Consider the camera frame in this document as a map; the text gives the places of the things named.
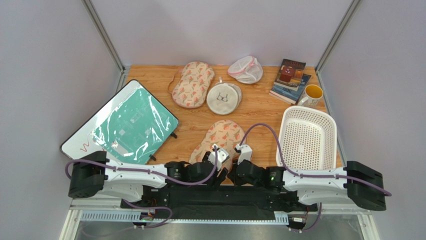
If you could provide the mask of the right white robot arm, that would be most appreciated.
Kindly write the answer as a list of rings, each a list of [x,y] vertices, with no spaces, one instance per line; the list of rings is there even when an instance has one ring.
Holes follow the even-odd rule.
[[[370,211],[385,211],[383,175],[357,161],[323,170],[301,170],[284,166],[260,167],[248,160],[235,162],[228,178],[236,186],[249,184],[277,193],[295,193],[302,205],[354,203]]]

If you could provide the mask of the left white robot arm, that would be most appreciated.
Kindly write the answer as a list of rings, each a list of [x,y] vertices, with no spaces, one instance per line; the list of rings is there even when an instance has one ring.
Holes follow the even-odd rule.
[[[196,163],[143,165],[108,159],[105,151],[96,151],[66,164],[65,174],[70,180],[68,197],[86,199],[101,194],[135,203],[143,198],[145,187],[212,186],[218,182],[223,163],[229,158],[219,148],[206,152],[202,161]]]

